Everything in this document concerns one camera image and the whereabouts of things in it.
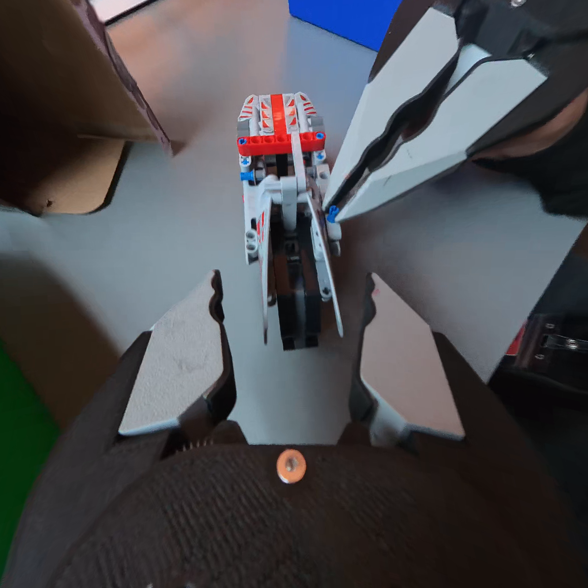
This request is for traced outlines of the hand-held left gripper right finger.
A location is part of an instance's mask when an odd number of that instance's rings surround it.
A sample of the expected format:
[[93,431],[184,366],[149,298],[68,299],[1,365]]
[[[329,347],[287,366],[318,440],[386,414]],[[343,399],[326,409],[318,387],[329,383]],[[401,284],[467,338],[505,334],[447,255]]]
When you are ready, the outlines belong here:
[[430,326],[376,273],[366,276],[349,410],[376,447],[413,433],[465,438]]

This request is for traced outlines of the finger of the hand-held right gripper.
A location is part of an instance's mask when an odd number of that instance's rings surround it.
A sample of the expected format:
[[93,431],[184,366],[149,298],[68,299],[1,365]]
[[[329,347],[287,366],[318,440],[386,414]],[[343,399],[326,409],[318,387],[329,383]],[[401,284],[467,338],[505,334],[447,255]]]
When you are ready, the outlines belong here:
[[466,90],[466,84],[447,92],[451,82],[459,77],[456,70],[461,55],[460,44],[455,69],[440,97],[435,103],[429,100],[424,115],[410,122],[386,162],[371,176],[364,175],[345,207],[339,208],[336,222],[343,223],[376,210],[467,159],[466,148],[481,135],[483,123],[480,118],[474,122],[467,120],[466,99],[472,91]]
[[457,62],[454,17],[435,5],[395,11],[336,158],[323,204],[344,208],[364,175],[392,155],[406,127],[437,101]]

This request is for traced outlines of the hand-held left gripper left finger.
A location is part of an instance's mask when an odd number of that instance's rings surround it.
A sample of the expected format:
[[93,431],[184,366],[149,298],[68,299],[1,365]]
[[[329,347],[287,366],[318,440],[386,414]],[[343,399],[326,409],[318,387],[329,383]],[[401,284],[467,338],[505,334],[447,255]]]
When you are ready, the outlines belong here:
[[231,349],[224,327],[221,274],[211,270],[149,331],[128,403],[122,436],[226,420],[236,404]]

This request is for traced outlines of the blue plastic bin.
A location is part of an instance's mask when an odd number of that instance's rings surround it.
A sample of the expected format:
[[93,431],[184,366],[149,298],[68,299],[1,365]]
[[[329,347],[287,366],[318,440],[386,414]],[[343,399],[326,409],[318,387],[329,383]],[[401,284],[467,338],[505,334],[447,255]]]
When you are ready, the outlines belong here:
[[290,15],[378,51],[401,1],[289,1]]

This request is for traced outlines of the grey red lego vehicle model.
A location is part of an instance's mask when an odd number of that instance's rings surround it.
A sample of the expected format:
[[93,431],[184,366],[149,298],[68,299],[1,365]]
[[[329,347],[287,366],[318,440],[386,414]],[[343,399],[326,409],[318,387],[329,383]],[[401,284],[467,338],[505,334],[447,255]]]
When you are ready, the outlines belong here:
[[305,93],[249,95],[240,110],[245,259],[260,269],[264,341],[268,307],[276,305],[284,350],[318,345],[324,303],[333,305],[343,335],[332,270],[342,232],[323,207],[325,141],[323,119]]

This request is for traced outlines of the black lego set box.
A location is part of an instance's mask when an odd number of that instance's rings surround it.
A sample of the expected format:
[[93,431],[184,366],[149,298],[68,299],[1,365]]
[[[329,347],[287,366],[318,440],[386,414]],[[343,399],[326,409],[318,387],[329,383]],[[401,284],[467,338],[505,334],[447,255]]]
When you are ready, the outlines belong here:
[[84,215],[133,143],[179,150],[89,1],[1,1],[1,210]]

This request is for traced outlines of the person's right hand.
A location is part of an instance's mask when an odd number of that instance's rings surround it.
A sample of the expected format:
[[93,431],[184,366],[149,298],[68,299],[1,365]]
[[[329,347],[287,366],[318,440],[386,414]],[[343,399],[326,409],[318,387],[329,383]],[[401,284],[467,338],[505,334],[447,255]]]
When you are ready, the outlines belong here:
[[524,158],[544,151],[578,125],[587,109],[587,89],[573,99],[555,117],[526,134],[510,138],[471,157],[472,160]]

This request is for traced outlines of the red white id badge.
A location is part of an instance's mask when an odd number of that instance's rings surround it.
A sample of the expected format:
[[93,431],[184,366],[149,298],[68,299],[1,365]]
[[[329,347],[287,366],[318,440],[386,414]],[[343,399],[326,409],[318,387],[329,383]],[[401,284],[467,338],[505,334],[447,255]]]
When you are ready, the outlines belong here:
[[587,315],[533,313],[504,358],[507,365],[535,373],[587,367]]

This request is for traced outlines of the person's black jacket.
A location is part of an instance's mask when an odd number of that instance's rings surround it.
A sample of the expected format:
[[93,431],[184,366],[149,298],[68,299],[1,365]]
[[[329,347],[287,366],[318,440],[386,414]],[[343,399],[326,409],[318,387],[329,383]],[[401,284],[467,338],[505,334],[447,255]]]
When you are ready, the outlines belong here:
[[[525,321],[533,313],[587,315],[586,231]],[[577,516],[586,516],[587,367],[535,373],[515,369],[503,357],[489,386],[540,452]]]

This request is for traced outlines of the green plastic bin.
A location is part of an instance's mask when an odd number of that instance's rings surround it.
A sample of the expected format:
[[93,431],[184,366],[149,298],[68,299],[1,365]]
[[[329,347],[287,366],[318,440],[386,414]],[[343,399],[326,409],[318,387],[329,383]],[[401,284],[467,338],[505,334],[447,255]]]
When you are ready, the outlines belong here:
[[1,344],[1,571],[31,489],[60,430]]

